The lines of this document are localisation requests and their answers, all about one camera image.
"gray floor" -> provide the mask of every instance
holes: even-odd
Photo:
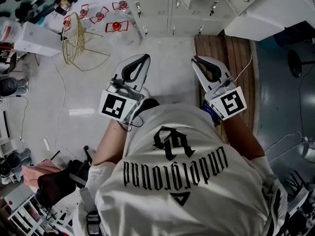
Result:
[[[312,65],[303,66],[302,76],[294,78],[287,64],[289,49],[295,50],[302,61],[314,60],[315,46],[301,42],[276,50],[262,49],[257,45],[260,81],[260,116],[257,137],[264,150],[276,143],[286,134],[300,131],[302,125],[299,106],[299,86],[303,76]],[[301,107],[304,136],[315,138],[315,67],[301,84]],[[270,148],[267,158],[280,180],[285,179],[292,170],[297,170],[307,181],[315,177],[315,164],[301,157],[304,145],[300,135],[287,136]]]
[[[66,65],[62,54],[53,57],[63,81],[57,73],[50,57],[39,56],[40,66],[29,64],[29,92],[25,95],[29,104],[23,124],[24,145],[31,150],[35,164],[52,157],[57,150],[60,154],[54,159],[57,164],[66,164],[70,159],[86,158],[83,146],[96,150],[109,123],[109,118],[98,114],[102,90],[117,64],[126,58],[147,53],[151,64],[144,86],[160,104],[181,102],[196,105],[198,81],[191,67],[193,55],[192,38],[164,37],[145,39],[139,48],[115,49],[103,39],[90,41],[90,49],[100,49],[111,57],[98,68],[80,71],[73,65]],[[76,62],[87,68],[99,64],[102,55],[84,52]],[[22,76],[23,73],[12,73]],[[9,98],[8,125],[11,137],[19,142],[26,100]],[[47,151],[43,138],[46,138],[51,151]]]

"white tile floor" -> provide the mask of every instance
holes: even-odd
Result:
[[[97,44],[93,41],[89,43],[96,49]],[[84,72],[73,65],[66,65],[62,54],[54,56],[53,61],[64,79],[66,89],[64,107],[63,81],[52,59],[39,57],[39,67],[31,62],[30,91],[26,94],[29,105],[23,125],[23,139],[25,147],[31,150],[34,162],[52,157],[59,149],[61,153],[55,162],[64,164],[75,157],[84,160],[84,145],[96,150],[109,123],[108,118],[98,114],[101,92],[106,89],[116,65],[131,55],[147,53],[151,56],[144,86],[160,103],[185,102],[196,105],[198,82],[190,64],[194,52],[192,43],[188,37],[146,38],[135,50],[105,48],[111,57],[100,67]],[[81,65],[91,60],[95,63],[98,61],[91,53],[85,53],[83,58]],[[26,100],[9,98],[9,101],[7,118],[10,134],[19,140]],[[90,109],[94,113],[70,116],[69,110],[76,109]],[[48,139],[51,152],[47,151],[43,138]]]

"red object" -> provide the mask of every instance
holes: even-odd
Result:
[[[122,22],[113,22],[107,23],[105,27],[105,32],[115,32],[115,31],[124,31],[128,30],[129,21],[122,21]]]
[[[65,26],[64,31],[66,32],[67,30],[70,30],[71,28],[71,18],[70,15],[66,16],[63,19],[63,25]]]
[[[124,8],[129,8],[127,1],[120,1],[120,2],[114,2],[112,3],[114,10],[122,10]]]
[[[6,33],[5,33],[5,35],[4,35],[4,38],[3,38],[3,41],[5,42],[6,41],[6,39],[9,37],[9,35],[10,35],[10,32],[11,32],[11,26],[8,26],[8,28],[7,28],[7,30],[6,30]]]
[[[96,24],[97,22],[100,22],[104,17],[106,17],[106,14],[109,12],[109,10],[103,6],[103,8],[98,12],[95,17],[91,17],[90,21],[93,24]]]
[[[83,19],[84,16],[87,15],[88,11],[89,11],[89,5],[88,4],[83,4],[81,6],[79,19]]]

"gold wire chair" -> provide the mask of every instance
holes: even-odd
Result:
[[[74,63],[74,60],[76,57],[81,55],[84,50],[94,52],[94,53],[99,53],[99,54],[106,56],[106,59],[101,64],[99,64],[98,66],[102,65],[110,57],[109,54],[101,53],[98,51],[94,51],[94,50],[85,48],[85,43],[86,43],[85,42],[85,34],[86,33],[103,37],[102,35],[86,31],[81,25],[81,21],[79,19],[78,14],[73,12],[65,20],[64,26],[63,26],[63,33],[62,33],[63,57],[64,57],[64,60],[67,64],[73,64],[80,71],[88,71],[88,70],[82,70],[79,66],[77,66]]]

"white t-shirt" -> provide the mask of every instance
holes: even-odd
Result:
[[[161,105],[140,116],[143,126],[128,133],[123,159],[89,172],[103,235],[259,236],[274,213],[279,230],[286,193],[265,157],[249,161],[223,144],[211,116],[194,106]],[[279,188],[271,212],[270,193]],[[87,235],[86,215],[81,202],[76,236]]]

